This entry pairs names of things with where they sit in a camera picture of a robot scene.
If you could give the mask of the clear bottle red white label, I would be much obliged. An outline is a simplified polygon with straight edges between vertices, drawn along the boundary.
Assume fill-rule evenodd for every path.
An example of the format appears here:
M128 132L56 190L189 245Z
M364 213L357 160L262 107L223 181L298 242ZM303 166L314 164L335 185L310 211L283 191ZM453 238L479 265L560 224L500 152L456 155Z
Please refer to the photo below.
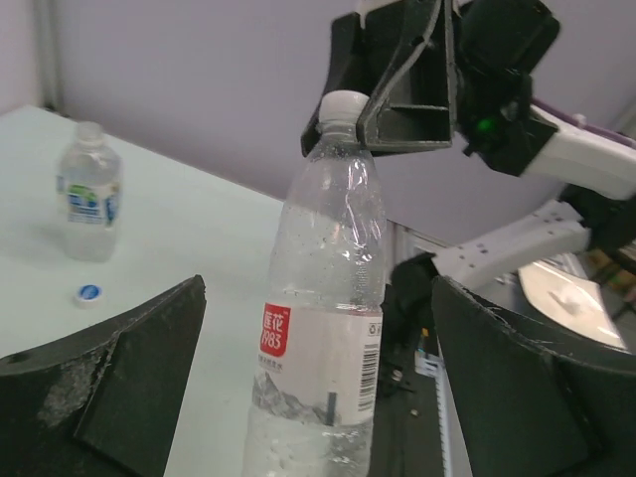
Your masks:
M364 476L386 290L380 180L356 123L318 122L268 272L245 476Z

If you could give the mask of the clear bottle blue green label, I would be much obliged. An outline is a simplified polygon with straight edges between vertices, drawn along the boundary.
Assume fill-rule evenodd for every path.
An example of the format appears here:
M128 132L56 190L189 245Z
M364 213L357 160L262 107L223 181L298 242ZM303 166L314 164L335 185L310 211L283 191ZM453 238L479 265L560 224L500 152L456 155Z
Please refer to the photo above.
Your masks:
M104 262L115 250L122 194L122 159L102 127L77 124L56 174L59 228L64 252L81 261Z

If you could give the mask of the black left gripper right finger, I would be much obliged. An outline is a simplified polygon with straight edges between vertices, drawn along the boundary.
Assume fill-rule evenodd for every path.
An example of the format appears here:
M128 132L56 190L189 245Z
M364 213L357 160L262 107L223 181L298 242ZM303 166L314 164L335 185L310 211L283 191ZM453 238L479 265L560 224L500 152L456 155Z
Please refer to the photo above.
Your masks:
M431 307L474 475L634 475L633 355L449 278Z

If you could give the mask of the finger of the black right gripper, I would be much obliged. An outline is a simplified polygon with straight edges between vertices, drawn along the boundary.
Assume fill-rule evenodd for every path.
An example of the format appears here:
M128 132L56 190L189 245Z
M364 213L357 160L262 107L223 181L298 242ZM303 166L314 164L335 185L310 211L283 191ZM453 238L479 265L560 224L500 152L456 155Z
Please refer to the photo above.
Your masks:
M307 157L319 141L318 114L323 96L335 90L352 90L372 96L385 72L392 48L377 42L363 29L362 17L352 12L331 23L329 68L323 91L301 137L301 153Z
M361 1L365 55L378 75L359 121L374 155L446 149L455 126L450 1Z

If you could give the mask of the blue white Pocari cap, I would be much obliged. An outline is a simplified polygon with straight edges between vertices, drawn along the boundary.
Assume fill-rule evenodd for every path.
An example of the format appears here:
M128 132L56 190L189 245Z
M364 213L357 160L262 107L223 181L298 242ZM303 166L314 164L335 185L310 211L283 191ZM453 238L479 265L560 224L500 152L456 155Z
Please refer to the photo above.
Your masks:
M77 308L88 309L99 305L103 301L103 288L97 284L84 284L74 294L73 304Z

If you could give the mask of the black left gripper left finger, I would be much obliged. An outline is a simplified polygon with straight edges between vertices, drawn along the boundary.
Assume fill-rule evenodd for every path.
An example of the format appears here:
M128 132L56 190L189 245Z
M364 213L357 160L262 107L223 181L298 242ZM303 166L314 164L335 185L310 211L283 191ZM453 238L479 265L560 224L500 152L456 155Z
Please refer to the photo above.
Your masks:
M4 476L161 476L206 310L195 275L1 360Z

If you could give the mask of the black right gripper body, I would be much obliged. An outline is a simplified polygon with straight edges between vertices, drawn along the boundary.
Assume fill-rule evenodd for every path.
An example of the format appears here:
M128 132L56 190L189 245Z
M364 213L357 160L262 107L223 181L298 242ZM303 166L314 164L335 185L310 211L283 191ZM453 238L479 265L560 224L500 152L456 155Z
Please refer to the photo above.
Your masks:
M542 1L450 1L455 62L454 129L525 122L532 74L560 33Z

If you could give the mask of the plain white bottle cap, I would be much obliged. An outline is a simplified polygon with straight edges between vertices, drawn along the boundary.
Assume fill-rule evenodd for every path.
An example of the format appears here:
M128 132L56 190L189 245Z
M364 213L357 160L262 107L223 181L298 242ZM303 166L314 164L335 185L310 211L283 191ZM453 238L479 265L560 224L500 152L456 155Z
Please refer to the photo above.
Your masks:
M356 123L361 116L369 97L353 90L334 90L326 93L319 107L320 123L341 121Z

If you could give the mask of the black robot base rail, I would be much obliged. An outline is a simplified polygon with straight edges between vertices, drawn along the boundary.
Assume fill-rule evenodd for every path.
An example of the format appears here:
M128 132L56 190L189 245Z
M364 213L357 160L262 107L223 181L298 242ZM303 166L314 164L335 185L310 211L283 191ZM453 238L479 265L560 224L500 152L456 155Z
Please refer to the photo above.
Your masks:
M442 476L442 439L435 377L416 371L420 349L439 356L430 307L438 271L432 252L395 266L382 304L383 336L368 474Z

